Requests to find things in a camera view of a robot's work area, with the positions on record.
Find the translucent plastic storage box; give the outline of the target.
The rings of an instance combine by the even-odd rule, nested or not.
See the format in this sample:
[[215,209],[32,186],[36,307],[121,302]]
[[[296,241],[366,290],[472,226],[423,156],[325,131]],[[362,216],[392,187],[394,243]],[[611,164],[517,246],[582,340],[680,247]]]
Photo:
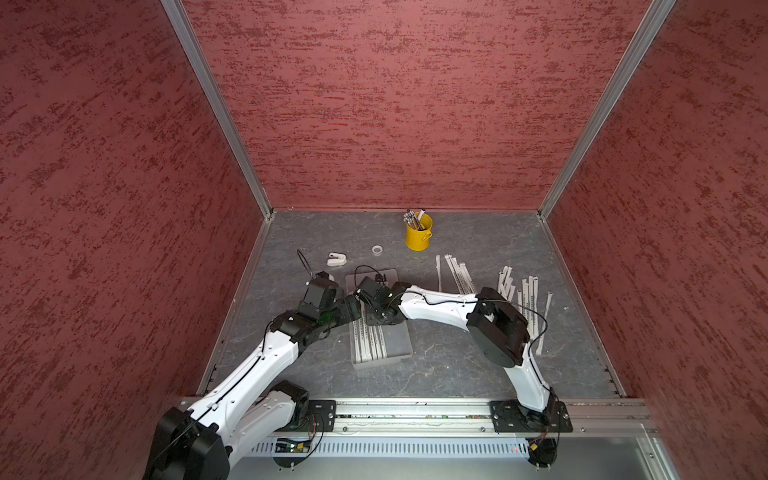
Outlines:
[[[392,287],[398,281],[395,269],[374,271],[360,266],[356,272],[345,278],[349,294],[357,290],[364,278],[373,278],[377,283]],[[373,315],[369,314],[364,304],[360,305],[361,317],[349,324],[351,363],[355,370],[361,371],[399,363],[413,355],[413,347],[405,323],[387,326],[369,324]]]

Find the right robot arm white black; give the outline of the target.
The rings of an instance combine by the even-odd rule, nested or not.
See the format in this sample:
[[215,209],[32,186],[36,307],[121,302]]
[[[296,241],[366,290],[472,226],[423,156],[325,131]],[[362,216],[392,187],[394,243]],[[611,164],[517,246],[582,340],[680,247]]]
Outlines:
[[544,418],[552,414],[555,395],[533,357],[528,321],[496,290],[453,294],[406,282],[388,287],[365,278],[354,296],[366,306],[366,320],[373,324],[423,320],[468,332],[483,355],[505,370],[523,413]]

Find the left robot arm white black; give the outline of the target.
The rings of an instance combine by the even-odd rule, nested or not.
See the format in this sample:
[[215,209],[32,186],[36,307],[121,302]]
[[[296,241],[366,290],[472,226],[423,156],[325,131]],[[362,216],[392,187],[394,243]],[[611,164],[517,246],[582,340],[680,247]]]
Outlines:
[[218,387],[158,422],[146,479],[225,479],[262,440],[279,430],[307,433],[291,448],[312,455],[334,425],[334,403],[315,408],[303,388],[277,378],[334,328],[360,319],[359,300],[315,275],[299,306],[274,318],[260,344]]

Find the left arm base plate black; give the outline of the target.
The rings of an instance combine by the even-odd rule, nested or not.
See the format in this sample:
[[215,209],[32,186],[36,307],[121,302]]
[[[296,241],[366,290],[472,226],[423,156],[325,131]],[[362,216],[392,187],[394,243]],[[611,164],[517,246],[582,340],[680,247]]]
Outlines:
[[285,432],[332,432],[335,427],[337,402],[335,400],[300,400]]

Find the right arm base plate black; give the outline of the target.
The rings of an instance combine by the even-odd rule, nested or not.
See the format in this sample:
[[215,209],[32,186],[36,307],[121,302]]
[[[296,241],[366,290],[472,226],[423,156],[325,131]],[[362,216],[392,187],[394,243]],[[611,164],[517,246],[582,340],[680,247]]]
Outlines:
[[551,397],[542,412],[522,406],[516,399],[490,401],[490,417],[496,433],[572,433],[573,425],[564,402]]

